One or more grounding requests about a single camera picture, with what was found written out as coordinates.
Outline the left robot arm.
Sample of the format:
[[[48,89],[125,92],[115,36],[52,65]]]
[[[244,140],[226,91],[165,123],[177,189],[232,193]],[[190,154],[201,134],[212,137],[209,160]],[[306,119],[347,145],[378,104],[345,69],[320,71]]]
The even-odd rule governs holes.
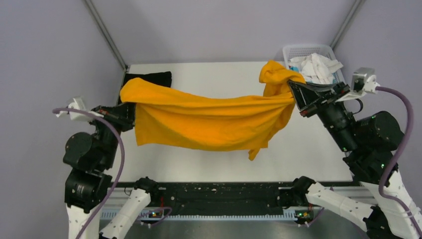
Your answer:
[[[68,114],[72,120],[93,125],[95,132],[79,132],[65,145],[63,162],[72,170],[65,182],[65,204],[71,239],[122,239],[141,212],[159,201],[158,184],[148,177],[138,179],[129,198],[103,229],[100,212],[117,186],[118,177],[106,174],[117,151],[125,153],[121,133],[134,127],[135,104],[98,106],[91,111],[78,102],[55,109],[57,116]]]

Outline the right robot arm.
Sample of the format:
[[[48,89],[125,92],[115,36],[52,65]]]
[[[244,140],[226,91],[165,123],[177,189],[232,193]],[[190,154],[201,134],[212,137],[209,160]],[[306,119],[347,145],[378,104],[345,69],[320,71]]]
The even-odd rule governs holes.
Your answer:
[[[375,205],[355,201],[302,176],[277,198],[279,206],[317,205],[361,228],[372,239],[419,239],[422,215],[406,191],[399,172],[398,158],[413,129],[413,109],[400,93],[408,112],[408,123],[401,131],[387,111],[356,120],[344,102],[360,100],[380,89],[374,77],[358,77],[351,85],[331,85],[288,81],[303,117],[317,115],[341,151],[343,161],[363,187],[373,195]]]

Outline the orange t-shirt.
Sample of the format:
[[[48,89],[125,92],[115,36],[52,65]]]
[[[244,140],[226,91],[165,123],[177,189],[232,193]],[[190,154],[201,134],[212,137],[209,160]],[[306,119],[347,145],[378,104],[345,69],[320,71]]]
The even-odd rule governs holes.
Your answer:
[[[120,99],[135,104],[139,146],[247,150],[254,160],[291,118],[296,101],[289,83],[305,82],[300,73],[273,60],[262,67],[258,80],[265,86],[261,96],[215,99],[133,78],[122,87]]]

